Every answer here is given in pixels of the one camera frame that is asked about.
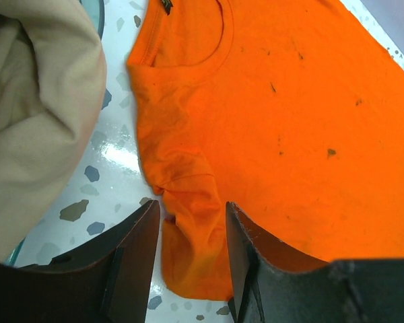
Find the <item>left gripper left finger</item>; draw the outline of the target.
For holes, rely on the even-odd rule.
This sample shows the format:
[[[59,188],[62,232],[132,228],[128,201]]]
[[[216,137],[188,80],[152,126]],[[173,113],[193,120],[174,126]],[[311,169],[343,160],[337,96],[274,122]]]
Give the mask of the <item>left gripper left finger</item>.
[[[144,322],[159,222],[149,200],[48,265],[0,263],[0,322]]]

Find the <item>orange t shirt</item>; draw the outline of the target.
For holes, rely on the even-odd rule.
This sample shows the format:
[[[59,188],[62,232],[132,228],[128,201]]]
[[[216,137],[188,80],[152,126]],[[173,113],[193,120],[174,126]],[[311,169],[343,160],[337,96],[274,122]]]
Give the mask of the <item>orange t shirt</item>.
[[[169,290],[232,296],[228,201],[324,261],[404,257],[404,70],[340,1],[150,1],[127,68]]]

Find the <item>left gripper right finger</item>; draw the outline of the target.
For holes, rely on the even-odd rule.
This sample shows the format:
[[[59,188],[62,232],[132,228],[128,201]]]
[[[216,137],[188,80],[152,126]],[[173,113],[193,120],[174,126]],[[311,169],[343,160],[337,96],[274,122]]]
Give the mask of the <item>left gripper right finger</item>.
[[[324,262],[226,205],[235,322],[404,323],[404,259]]]

